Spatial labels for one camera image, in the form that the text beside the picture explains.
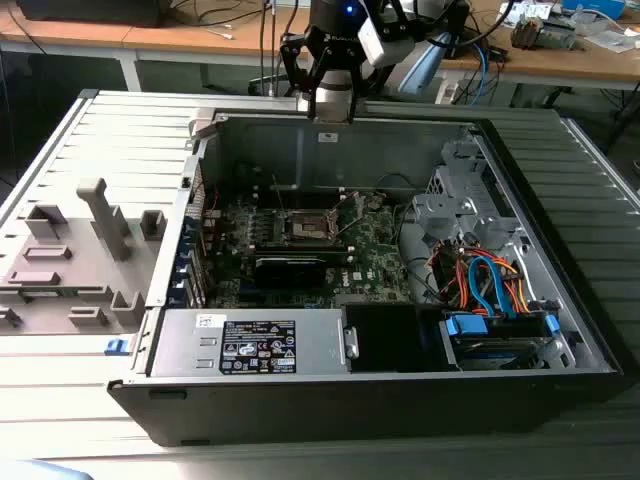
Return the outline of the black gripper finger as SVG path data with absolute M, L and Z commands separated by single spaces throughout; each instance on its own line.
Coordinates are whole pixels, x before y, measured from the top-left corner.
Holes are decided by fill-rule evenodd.
M 309 71 L 302 70 L 298 56 L 306 48 L 313 59 Z M 317 27 L 308 27 L 304 34 L 285 32 L 281 37 L 280 54 L 290 86 L 305 94 L 308 101 L 308 118 L 316 117 L 316 93 L 325 74 L 324 33 Z
M 352 123 L 358 100 L 365 93 L 365 82 L 362 76 L 362 64 L 365 60 L 365 53 L 361 48 L 351 48 L 349 50 L 349 74 L 351 80 L 351 100 L 348 110 L 348 122 Z

